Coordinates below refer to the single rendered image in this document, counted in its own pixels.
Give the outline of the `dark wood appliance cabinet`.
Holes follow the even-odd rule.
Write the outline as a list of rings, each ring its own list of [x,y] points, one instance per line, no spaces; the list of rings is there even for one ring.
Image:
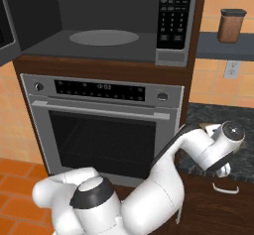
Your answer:
[[[153,62],[117,61],[102,59],[71,59],[60,57],[21,56],[14,60],[18,81],[25,72],[60,76],[80,76],[106,80],[131,80],[145,83],[169,83],[185,87],[180,125],[187,119],[191,80],[195,63],[204,0],[197,0],[190,38],[190,55],[187,67],[156,66]],[[21,85],[22,94],[25,88]]]

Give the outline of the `dark wood drawer front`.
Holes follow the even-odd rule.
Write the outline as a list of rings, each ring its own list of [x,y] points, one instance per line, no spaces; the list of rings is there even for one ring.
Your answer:
[[[172,235],[254,235],[254,184],[229,178],[193,176],[180,172],[185,201],[180,223],[170,221]],[[212,183],[237,194],[224,194]]]

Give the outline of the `grey microwave door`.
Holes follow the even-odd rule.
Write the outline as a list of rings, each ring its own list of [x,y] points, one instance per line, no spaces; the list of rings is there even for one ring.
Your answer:
[[[0,66],[22,54],[7,0],[0,0]]]

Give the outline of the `grey microwave turntable plate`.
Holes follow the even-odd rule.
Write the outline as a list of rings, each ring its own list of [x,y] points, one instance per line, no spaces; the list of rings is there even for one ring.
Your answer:
[[[139,39],[137,34],[119,30],[92,30],[73,34],[69,39],[80,45],[112,47],[131,44]]]

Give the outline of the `stainless steel oven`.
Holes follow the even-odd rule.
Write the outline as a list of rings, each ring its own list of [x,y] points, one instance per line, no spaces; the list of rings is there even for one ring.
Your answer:
[[[21,75],[26,98],[30,107],[33,97],[65,100],[88,100],[90,102],[176,108],[180,111],[183,104],[184,88],[180,85],[152,84],[145,82],[115,81],[63,76]],[[37,91],[39,82],[44,89]],[[160,92],[168,94],[167,101],[160,101]]]

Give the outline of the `black and silver microwave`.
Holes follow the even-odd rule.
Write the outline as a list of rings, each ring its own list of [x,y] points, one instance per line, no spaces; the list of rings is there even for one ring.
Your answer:
[[[188,64],[196,0],[7,1],[21,56]],[[85,46],[69,39],[92,30],[127,31],[139,39],[112,47]]]

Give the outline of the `grey wall shelf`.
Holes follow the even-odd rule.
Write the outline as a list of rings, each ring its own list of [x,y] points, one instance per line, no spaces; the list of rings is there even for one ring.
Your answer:
[[[221,43],[216,33],[201,32],[198,38],[198,59],[254,61],[254,34],[240,34],[235,44]]]

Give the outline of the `grey wall socket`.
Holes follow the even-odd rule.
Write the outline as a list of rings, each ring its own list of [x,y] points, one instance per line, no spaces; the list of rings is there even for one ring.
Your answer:
[[[240,69],[241,61],[240,60],[229,60],[226,63],[224,78],[237,78],[238,72]]]

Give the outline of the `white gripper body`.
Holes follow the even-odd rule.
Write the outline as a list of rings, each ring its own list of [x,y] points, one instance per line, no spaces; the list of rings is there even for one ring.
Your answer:
[[[230,175],[231,172],[231,166],[230,163],[225,164],[223,167],[221,167],[217,172],[216,175],[218,177],[227,177]]]

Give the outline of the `brown jar with black lid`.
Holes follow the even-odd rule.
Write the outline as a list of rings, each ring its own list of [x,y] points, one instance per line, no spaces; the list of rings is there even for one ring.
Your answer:
[[[243,9],[221,9],[217,38],[221,43],[238,42],[242,23],[247,12]]]

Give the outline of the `oven door with dark window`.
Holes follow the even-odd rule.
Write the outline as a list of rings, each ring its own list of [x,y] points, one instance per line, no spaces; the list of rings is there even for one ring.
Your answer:
[[[49,104],[126,113],[170,114],[170,120],[103,116],[33,107]],[[179,129],[176,108],[134,106],[33,97],[31,113],[49,175],[93,167],[112,183],[137,186],[148,177],[151,164]]]

